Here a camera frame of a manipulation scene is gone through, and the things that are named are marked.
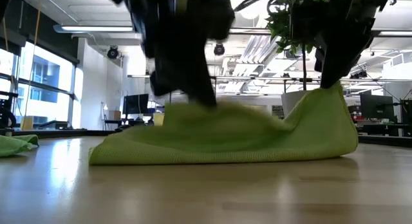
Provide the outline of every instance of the ceiling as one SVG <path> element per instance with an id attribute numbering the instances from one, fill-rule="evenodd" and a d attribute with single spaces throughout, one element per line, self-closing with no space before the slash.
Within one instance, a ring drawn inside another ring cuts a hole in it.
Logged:
<path id="1" fill-rule="evenodd" d="M 115 6 L 110 0 L 25 0 L 32 6 L 40 9 L 53 20 L 64 25 L 93 25 L 93 26 L 131 26 L 130 15 L 124 5 Z M 232 0 L 236 4 L 241 0 Z M 265 10 L 262 4 L 254 5 L 248 10 L 236 14 L 235 27 L 265 27 Z M 374 27 L 376 29 L 412 30 L 412 0 L 398 0 L 394 6 L 387 5 L 382 13 L 377 14 Z M 140 43 L 137 34 L 124 33 L 99 33 L 87 35 L 89 43 L 105 51 L 111 45 L 118 45 L 123 54 L 128 53 L 128 46 Z M 280 77 L 289 73 L 292 77 L 302 77 L 302 61 L 285 58 L 283 54 L 274 53 L 274 46 L 262 37 L 251 35 L 231 35 L 224 42 L 225 54 L 215 56 L 213 51 L 214 41 L 209 41 L 205 47 L 207 62 L 211 72 L 218 75 L 248 76 L 253 73 L 265 77 Z M 376 38 L 370 49 L 366 50 L 359 60 L 359 64 L 367 66 L 370 75 L 379 77 L 382 63 L 398 55 L 399 51 L 412 50 L 412 38 Z M 263 66 L 257 64 L 257 59 L 263 59 Z M 308 77 L 317 78 L 314 72 L 314 55 L 308 56 L 306 62 L 309 69 Z M 283 85 L 268 85 L 265 83 L 246 82 L 221 82 L 218 91 L 233 92 L 244 91 L 245 88 L 254 88 L 257 92 L 281 91 Z M 301 85 L 291 85 L 291 91 L 301 89 Z"/>

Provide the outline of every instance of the green microfiber towel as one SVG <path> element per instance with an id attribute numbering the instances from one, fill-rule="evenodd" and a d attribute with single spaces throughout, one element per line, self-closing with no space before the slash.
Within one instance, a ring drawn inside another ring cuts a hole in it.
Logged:
<path id="1" fill-rule="evenodd" d="M 165 124 L 132 127 L 89 152 L 90 165 L 249 163 L 333 158 L 356 150 L 338 83 L 309 91 L 284 120 L 236 104 L 166 107 Z"/>
<path id="2" fill-rule="evenodd" d="M 39 138 L 36 135 L 0 136 L 0 157 L 12 156 L 28 151 L 33 145 L 39 145 Z"/>

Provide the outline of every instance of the security camera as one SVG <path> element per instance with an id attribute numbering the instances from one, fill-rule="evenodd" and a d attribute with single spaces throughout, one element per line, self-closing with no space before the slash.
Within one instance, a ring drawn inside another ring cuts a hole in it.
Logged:
<path id="1" fill-rule="evenodd" d="M 120 52 L 117 50 L 117 46 L 110 46 L 110 50 L 108 51 L 108 58 L 109 59 L 119 59 L 121 57 Z"/>
<path id="2" fill-rule="evenodd" d="M 350 75 L 350 79 L 364 79 L 366 77 L 368 77 L 368 73 L 366 72 L 366 70 L 361 70 L 358 73 Z"/>
<path id="3" fill-rule="evenodd" d="M 222 43 L 216 43 L 216 46 L 214 47 L 214 54 L 216 56 L 222 56 L 225 54 L 225 47 Z"/>

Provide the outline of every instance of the wooden table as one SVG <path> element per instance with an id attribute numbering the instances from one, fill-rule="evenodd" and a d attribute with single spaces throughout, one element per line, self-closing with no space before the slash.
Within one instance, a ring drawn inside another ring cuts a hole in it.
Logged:
<path id="1" fill-rule="evenodd" d="M 43 140 L 0 159 L 0 223 L 412 223 L 412 151 L 345 158 L 89 167 L 101 137 Z"/>

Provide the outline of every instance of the white wall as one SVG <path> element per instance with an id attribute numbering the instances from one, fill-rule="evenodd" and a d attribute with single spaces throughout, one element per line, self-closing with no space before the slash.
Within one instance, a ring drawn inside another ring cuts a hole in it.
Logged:
<path id="1" fill-rule="evenodd" d="M 105 56 L 79 39 L 77 54 L 83 71 L 83 90 L 80 101 L 80 126 L 89 130 L 102 130 L 102 103 L 109 110 L 119 110 L 122 98 L 123 71 Z"/>
<path id="2" fill-rule="evenodd" d="M 387 62 L 384 65 L 382 76 L 384 79 L 412 79 L 412 62 L 399 64 L 392 66 L 391 62 Z M 384 85 L 385 96 L 393 96 L 393 102 L 403 100 L 404 98 L 412 99 L 412 93 L 409 91 L 412 89 L 412 83 L 386 83 Z M 395 115 L 398 116 L 398 120 L 401 121 L 402 110 L 401 106 L 394 107 Z"/>
<path id="3" fill-rule="evenodd" d="M 133 78 L 127 77 L 128 75 L 145 75 L 146 72 L 146 61 L 143 52 L 136 51 L 134 55 L 128 55 L 123 58 L 122 61 L 122 93 L 120 110 L 123 111 L 123 97 L 127 95 L 141 95 L 141 94 L 152 94 L 150 84 L 146 83 L 148 79 L 146 78 Z M 138 115 L 129 115 L 128 118 L 136 118 Z"/>

